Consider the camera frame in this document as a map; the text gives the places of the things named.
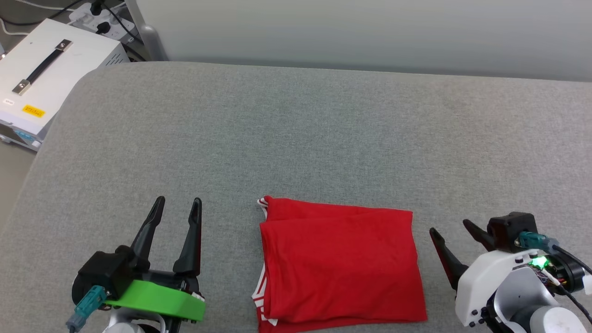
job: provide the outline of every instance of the black plug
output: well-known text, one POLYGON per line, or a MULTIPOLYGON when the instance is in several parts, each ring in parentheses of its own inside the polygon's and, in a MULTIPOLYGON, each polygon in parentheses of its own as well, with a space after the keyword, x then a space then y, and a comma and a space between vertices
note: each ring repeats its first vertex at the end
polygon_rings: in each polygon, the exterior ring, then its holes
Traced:
POLYGON ((102 5, 104 2, 105 0, 96 0, 95 2, 93 2, 91 5, 91 14, 94 16, 101 15, 101 12, 103 11, 102 5))
POLYGON ((111 25, 109 24, 109 22, 99 23, 99 25, 96 27, 96 34, 106 34, 109 32, 110 29, 111 25))

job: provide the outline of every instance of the teal connector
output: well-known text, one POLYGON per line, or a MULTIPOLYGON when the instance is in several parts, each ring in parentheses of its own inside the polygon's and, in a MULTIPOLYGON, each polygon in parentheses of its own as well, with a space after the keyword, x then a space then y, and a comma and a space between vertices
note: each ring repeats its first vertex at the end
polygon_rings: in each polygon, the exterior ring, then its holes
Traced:
POLYGON ((559 245, 555 238, 549 238, 534 232, 523 231, 518 236, 520 247, 525 249, 541 249, 549 254, 556 254, 557 250, 553 249, 553 245, 559 245))
POLYGON ((66 322, 66 327, 74 332, 80 332, 86 324, 86 320, 97 310, 107 299, 105 288, 101 286, 92 286, 82 300, 76 305, 74 314, 66 322))

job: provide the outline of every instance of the floor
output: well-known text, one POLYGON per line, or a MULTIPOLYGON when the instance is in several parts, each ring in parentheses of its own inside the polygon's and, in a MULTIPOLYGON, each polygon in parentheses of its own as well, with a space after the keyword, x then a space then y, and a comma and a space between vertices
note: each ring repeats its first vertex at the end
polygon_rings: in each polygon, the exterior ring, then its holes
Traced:
MULTIPOLYGON (((63 8, 73 3, 74 0, 29 0, 30 2, 43 4, 48 7, 59 7, 63 8)), ((6 20, 24 23, 40 21, 44 18, 49 17, 56 11, 32 7, 16 0, 0 0, 0 16, 6 20)), ((109 7, 120 4, 118 0, 107 0, 105 3, 109 7)), ((66 12, 54 20, 63 23, 68 23, 69 12, 66 12)), ((122 13, 122 16, 128 20, 129 17, 127 11, 122 13)), ((35 26, 26 27, 15 27, 7 24, 6 28, 10 33, 15 32, 30 32, 35 26)), ((4 47, 6 52, 15 47, 24 37, 23 36, 8 36, 0 29, 0 43, 4 47)), ((148 54, 144 47, 137 41, 128 44, 132 49, 139 52, 144 58, 148 59, 148 54)), ((22 187, 22 184, 27 176, 27 172, 33 163, 35 153, 29 149, 22 148, 16 144, 5 144, 0 142, 0 232, 6 225, 8 215, 10 214, 14 203, 16 202, 17 195, 22 187)))

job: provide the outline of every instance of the green plastic bracket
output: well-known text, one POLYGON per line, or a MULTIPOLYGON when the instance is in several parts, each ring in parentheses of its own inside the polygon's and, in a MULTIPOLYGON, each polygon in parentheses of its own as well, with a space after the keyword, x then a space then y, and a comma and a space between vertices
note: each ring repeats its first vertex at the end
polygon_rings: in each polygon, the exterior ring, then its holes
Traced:
POLYGON ((119 300, 106 300, 105 304, 161 315, 202 321, 205 303, 186 292, 156 283, 134 280, 119 300))

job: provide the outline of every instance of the green led light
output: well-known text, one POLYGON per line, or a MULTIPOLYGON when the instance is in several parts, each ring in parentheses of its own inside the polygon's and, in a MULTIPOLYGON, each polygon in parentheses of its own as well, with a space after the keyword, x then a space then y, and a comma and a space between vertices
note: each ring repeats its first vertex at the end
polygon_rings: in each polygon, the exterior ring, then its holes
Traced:
POLYGON ((547 267, 548 264, 549 264, 549 260, 545 257, 534 258, 529 263, 529 265, 534 266, 534 267, 538 267, 539 269, 543 269, 543 268, 547 267))

